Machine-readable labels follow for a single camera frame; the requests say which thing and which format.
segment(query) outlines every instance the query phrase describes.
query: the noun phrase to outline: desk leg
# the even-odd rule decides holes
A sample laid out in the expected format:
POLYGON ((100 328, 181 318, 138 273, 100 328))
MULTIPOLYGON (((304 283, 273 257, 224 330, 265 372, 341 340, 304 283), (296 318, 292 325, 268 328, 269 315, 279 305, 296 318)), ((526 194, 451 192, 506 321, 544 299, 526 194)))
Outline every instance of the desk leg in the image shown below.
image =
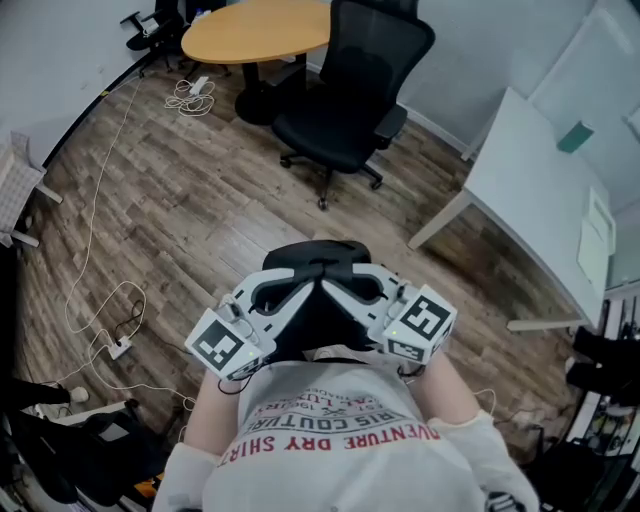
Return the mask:
POLYGON ((236 98, 236 113, 247 123, 270 125, 276 117, 270 91, 260 81, 258 64, 242 65, 245 89, 236 98))
POLYGON ((480 130, 478 135, 476 135, 475 138, 471 141, 471 144, 467 146, 467 149, 465 149, 464 153, 462 153, 462 155, 460 156, 462 160, 464 160, 465 162, 469 160, 469 158, 471 158, 471 155, 473 155, 476 150, 482 145, 482 143, 487 138, 487 135, 489 135, 489 131, 491 130, 491 126, 493 126, 493 122, 496 120, 497 115, 498 111, 496 110, 482 127, 482 130, 480 130))
POLYGON ((511 332, 541 331, 567 327, 577 328, 588 324, 589 321, 584 318, 538 318, 536 320, 511 320, 507 323, 507 329, 511 332))
POLYGON ((458 195, 449 201, 449 204, 440 210, 440 213, 431 219, 420 231, 413 235, 413 238, 409 240, 409 247, 411 249, 417 249, 443 227, 449 224, 449 222, 455 219, 470 204, 471 197, 469 194, 467 194, 464 189, 458 192, 458 195))
POLYGON ((40 245, 40 242, 38 242, 38 240, 36 240, 32 236, 20 233, 20 231, 16 231, 15 229, 11 232, 11 238, 20 240, 21 242, 30 245, 31 247, 38 247, 40 245))
POLYGON ((49 187, 45 187, 42 182, 36 185, 36 190, 42 192, 45 196, 50 199, 53 199, 56 203, 60 204, 62 202, 62 196, 57 192, 54 192, 49 187))

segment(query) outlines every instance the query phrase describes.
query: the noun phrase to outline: wooden floor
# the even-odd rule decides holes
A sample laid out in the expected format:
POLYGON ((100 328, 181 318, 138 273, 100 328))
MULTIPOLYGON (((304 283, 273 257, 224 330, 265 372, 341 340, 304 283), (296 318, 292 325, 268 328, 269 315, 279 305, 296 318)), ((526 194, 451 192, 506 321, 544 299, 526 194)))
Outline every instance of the wooden floor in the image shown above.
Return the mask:
MULTIPOLYGON (((274 65, 262 67, 270 69, 274 65)), ((414 284, 428 283, 459 309, 448 349, 456 366, 472 389, 495 390, 498 420, 525 410, 498 425, 516 458, 526 460, 533 445, 534 434, 523 425, 542 421, 552 432, 566 427, 573 413, 566 406, 576 401, 564 383, 566 336, 505 328, 513 315, 531 318, 562 307, 533 263, 474 211, 428 248, 406 246, 469 172, 453 149, 408 122, 391 148, 372 159, 384 173, 383 187, 373 192, 365 176, 338 175, 330 209, 321 212, 318 168, 283 169, 278 154, 284 148, 269 129, 236 117, 240 69, 229 78, 219 77, 216 67, 205 71, 216 77, 216 104, 199 118, 164 109, 176 73, 156 70, 145 78, 106 167, 91 259, 72 298, 71 321, 74 327, 84 324, 124 280, 142 286, 148 305, 134 348, 116 363, 106 351, 96 359, 105 380, 119 387, 170 387, 195 397, 203 367, 172 345, 182 346, 206 307, 259 270, 274 248, 311 238, 355 239, 376 262, 414 284), (564 416, 555 420, 559 412, 564 416)), ((100 166, 136 85, 107 96, 54 159, 45 182, 64 202, 37 197, 33 205, 29 234, 41 245, 24 251, 21 270, 19 371, 25 378, 31 372, 35 381, 56 380, 78 368, 97 330, 113 332, 140 298, 126 287, 91 328, 79 335, 66 329, 65 299, 84 260, 100 166)), ((180 403, 163 391, 108 389, 90 368, 66 381, 69 387, 80 384, 91 393, 90 407, 135 397, 155 429, 180 403)), ((479 398, 490 408, 490 394, 479 398)))

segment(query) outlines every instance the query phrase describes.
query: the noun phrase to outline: chair armrest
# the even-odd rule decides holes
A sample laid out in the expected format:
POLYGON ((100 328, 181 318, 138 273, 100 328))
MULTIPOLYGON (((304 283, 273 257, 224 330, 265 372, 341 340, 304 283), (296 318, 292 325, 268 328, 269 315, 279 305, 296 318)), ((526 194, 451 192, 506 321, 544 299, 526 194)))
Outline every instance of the chair armrest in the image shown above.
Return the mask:
POLYGON ((136 21, 137 21, 136 16, 137 16, 138 14, 140 14, 140 11, 136 11, 136 12, 134 12, 133 14, 129 14, 129 16, 127 16, 125 19, 123 19, 123 20, 120 22, 120 25, 122 25, 122 24, 123 24, 123 23, 125 23, 126 21, 130 21, 131 23, 133 23, 133 20, 136 20, 136 21))
POLYGON ((278 72, 275 75, 265 80, 265 82, 270 87, 275 88, 282 85, 284 82, 289 80, 289 78, 296 75, 297 73, 301 73, 301 72, 304 73, 306 69, 307 69, 307 66, 302 63, 293 62, 291 64, 286 64, 285 66, 282 67, 282 69, 278 70, 278 72))
POLYGON ((399 105, 391 107, 389 112, 378 123, 374 131, 374 135, 378 139, 376 147, 378 149, 387 149, 393 139, 407 120, 407 111, 399 105))
POLYGON ((134 27, 138 29, 138 32, 143 32, 144 27, 142 26, 142 23, 140 23, 140 20, 138 20, 137 18, 138 14, 140 14, 140 11, 136 11, 133 14, 130 14, 120 22, 120 25, 124 25, 127 21, 129 21, 133 24, 134 27))
POLYGON ((156 12, 152 12, 149 16, 144 18, 140 18, 140 21, 149 21, 151 18, 155 18, 158 14, 160 14, 164 9, 158 9, 156 12))

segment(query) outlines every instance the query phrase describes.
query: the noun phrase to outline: wall baseboard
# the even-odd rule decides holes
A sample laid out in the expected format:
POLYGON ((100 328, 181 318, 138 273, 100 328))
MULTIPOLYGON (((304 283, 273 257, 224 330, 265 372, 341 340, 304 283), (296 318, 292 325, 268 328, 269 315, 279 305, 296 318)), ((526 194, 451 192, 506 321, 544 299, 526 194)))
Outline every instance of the wall baseboard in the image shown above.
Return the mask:
MULTIPOLYGON (((127 78, 129 75, 131 75, 131 73, 133 73, 136 69, 142 66, 149 58, 152 58, 151 53, 147 53, 142 58, 138 59, 131 66, 129 66, 124 73, 122 73, 118 78, 116 78, 113 82, 111 82, 109 86, 105 87, 104 91, 108 91, 108 92, 113 91, 125 78, 127 78)), ((51 152, 49 153, 49 156, 47 156, 47 158, 43 162, 42 167, 44 167, 45 169, 49 167, 49 164, 51 164, 51 161, 58 154, 58 151, 60 151, 62 146, 64 146, 65 142, 69 140, 69 137, 73 135, 73 132, 76 130, 76 128, 80 126, 80 123, 82 123, 82 121, 84 121, 87 118, 87 116, 91 113, 91 111, 94 108, 96 108, 96 105, 98 105, 98 103, 100 103, 105 96, 106 95, 104 94, 98 95, 89 104, 89 106, 87 106, 87 108, 85 108, 82 111, 82 113, 78 116, 78 118, 73 122, 73 124, 69 127, 69 129, 60 138, 60 140, 55 145, 55 147, 51 150, 51 152)))
MULTIPOLYGON (((293 62, 294 59, 293 57, 288 57, 282 60, 285 60, 287 62, 293 62)), ((315 64, 313 62, 307 62, 307 69, 317 74, 317 73, 320 73, 321 67, 318 64, 315 64)), ((467 144, 462 142, 455 135, 452 135, 451 133, 449 133, 447 130, 442 128, 442 126, 440 126, 439 124, 434 123, 430 119, 427 119, 420 112, 415 111, 414 109, 412 109, 411 107, 408 107, 403 103, 398 102, 398 105, 400 105, 402 108, 404 108, 407 111, 408 117, 409 119, 411 119, 411 121, 419 124, 429 133, 435 135, 440 140, 449 144, 449 146, 451 146, 452 148, 460 151, 460 153, 464 153, 464 151, 467 149, 467 144)))

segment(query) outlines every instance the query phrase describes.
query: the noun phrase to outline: paper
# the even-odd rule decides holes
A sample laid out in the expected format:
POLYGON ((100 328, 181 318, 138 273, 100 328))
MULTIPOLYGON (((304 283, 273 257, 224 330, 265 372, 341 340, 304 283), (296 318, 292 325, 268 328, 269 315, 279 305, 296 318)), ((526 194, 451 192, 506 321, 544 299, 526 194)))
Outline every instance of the paper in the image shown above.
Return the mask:
POLYGON ((609 244, 588 219, 582 220, 578 264, 598 294, 604 294, 609 268, 609 244))

